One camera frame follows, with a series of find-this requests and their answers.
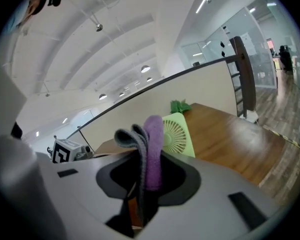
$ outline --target yellow tape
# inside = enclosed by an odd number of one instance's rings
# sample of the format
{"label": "yellow tape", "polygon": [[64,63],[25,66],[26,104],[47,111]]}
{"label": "yellow tape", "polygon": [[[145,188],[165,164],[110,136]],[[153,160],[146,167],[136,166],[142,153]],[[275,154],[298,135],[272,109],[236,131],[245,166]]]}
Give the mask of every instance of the yellow tape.
{"label": "yellow tape", "polygon": [[278,132],[276,132],[274,130],[271,130],[271,129],[267,128],[267,127],[263,127],[263,128],[266,129],[266,130],[268,130],[268,131],[270,131],[270,132],[272,132],[272,133],[274,133],[275,135],[278,135],[278,136],[284,138],[287,142],[290,142],[291,144],[295,145],[297,148],[300,149],[300,144],[298,142],[296,142],[295,140],[289,139],[288,137],[283,136],[282,134],[280,134],[280,133],[278,133]]}

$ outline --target fan grille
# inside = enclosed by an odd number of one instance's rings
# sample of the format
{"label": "fan grille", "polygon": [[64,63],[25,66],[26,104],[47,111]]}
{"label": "fan grille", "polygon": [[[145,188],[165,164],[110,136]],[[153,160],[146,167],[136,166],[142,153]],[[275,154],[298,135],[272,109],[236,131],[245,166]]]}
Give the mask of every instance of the fan grille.
{"label": "fan grille", "polygon": [[163,150],[182,153],[187,145],[186,132],[175,121],[163,120]]}

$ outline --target desk surface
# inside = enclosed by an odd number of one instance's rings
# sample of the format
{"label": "desk surface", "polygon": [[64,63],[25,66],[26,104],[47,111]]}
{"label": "desk surface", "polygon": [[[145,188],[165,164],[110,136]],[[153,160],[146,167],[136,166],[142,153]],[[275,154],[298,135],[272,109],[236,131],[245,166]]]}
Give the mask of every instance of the desk surface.
{"label": "desk surface", "polygon": [[[231,168],[258,185],[280,158],[285,140],[270,131],[223,111],[194,103],[184,114],[195,157]],[[105,141],[96,154],[127,148]]]}

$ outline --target gray towel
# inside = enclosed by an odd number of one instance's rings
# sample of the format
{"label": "gray towel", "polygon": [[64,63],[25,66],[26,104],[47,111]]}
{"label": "gray towel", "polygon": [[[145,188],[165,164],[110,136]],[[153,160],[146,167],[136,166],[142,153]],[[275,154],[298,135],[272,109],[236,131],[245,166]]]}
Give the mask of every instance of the gray towel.
{"label": "gray towel", "polygon": [[114,140],[122,148],[137,148],[140,154],[140,185],[138,186],[138,216],[144,224],[145,216],[145,188],[146,188],[146,169],[147,169],[147,149],[148,135],[143,128],[137,124],[132,125],[132,131],[118,129],[114,133]]}

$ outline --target green desk fan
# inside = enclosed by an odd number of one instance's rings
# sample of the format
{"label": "green desk fan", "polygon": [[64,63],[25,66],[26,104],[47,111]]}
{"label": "green desk fan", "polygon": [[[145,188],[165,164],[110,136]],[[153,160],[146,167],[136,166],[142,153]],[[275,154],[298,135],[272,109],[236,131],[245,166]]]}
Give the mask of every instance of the green desk fan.
{"label": "green desk fan", "polygon": [[190,138],[185,117],[181,113],[173,113],[163,120],[163,151],[183,154],[195,158],[194,147]]}

